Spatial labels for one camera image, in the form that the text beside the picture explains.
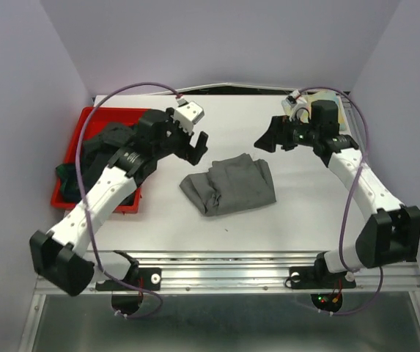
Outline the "grey skirt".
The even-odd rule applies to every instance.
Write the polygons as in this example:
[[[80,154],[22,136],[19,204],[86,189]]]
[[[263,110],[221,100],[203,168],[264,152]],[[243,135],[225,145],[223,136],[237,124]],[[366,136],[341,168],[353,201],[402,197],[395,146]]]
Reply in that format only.
[[[180,189],[206,217],[225,216],[276,203],[276,192],[267,161],[243,153],[212,162],[206,171],[187,175]]]

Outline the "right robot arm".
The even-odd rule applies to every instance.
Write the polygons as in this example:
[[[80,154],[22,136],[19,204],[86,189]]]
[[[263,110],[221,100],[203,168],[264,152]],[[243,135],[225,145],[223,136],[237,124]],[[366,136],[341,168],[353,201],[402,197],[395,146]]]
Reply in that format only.
[[[320,255],[312,269],[317,284],[329,286],[345,271],[416,260],[419,208],[405,205],[388,191],[365,162],[352,136],[339,132],[335,102],[313,102],[306,122],[293,115],[273,117],[254,146],[269,153],[277,148],[312,148],[349,191],[348,201],[357,204],[366,221],[354,244],[341,243],[338,249]]]

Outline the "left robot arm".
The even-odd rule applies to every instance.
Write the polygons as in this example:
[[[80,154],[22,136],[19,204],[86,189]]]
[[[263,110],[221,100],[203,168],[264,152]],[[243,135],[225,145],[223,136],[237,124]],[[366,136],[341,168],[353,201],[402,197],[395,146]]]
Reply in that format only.
[[[91,189],[67,217],[29,240],[34,271],[69,296],[77,296],[96,281],[106,279],[98,260],[84,255],[94,246],[91,237],[115,209],[157,169],[158,161],[175,155],[197,165],[207,152],[208,135],[201,132],[191,145],[194,126],[205,115],[195,102],[166,111],[150,109],[127,127]]]

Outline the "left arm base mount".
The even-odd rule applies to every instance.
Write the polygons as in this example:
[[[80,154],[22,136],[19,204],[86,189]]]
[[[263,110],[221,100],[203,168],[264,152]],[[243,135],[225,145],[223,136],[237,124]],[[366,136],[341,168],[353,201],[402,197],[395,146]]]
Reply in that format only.
[[[122,281],[134,287],[145,290],[159,291],[161,289],[162,270],[159,267],[139,267],[129,268]],[[126,291],[126,287],[107,279],[104,282],[96,282],[95,289],[99,292]]]

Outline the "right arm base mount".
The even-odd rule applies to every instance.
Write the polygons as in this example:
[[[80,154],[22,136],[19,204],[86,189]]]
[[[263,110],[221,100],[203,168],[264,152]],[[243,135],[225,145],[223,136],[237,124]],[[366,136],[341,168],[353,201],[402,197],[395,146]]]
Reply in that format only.
[[[345,270],[332,274],[327,269],[323,254],[319,254],[311,265],[291,266],[284,286],[293,290],[356,288],[355,280],[348,281],[346,274]]]

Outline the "floral pastel skirt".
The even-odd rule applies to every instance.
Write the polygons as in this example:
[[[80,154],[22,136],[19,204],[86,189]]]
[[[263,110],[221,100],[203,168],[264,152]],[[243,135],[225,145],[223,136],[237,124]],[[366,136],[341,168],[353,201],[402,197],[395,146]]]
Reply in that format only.
[[[337,105],[337,108],[338,108],[337,119],[338,119],[338,123],[339,123],[339,130],[341,132],[346,132],[347,131],[347,123],[345,122],[345,114],[344,114],[345,111],[344,111],[344,108],[343,108],[343,105],[340,101],[339,96],[336,95],[335,92],[330,91],[330,90],[326,90],[326,89],[322,89],[322,90],[317,91],[317,92],[305,92],[305,93],[303,93],[303,96],[308,101],[310,117],[311,117],[313,102],[315,102],[317,100],[331,100],[331,101],[333,101]]]

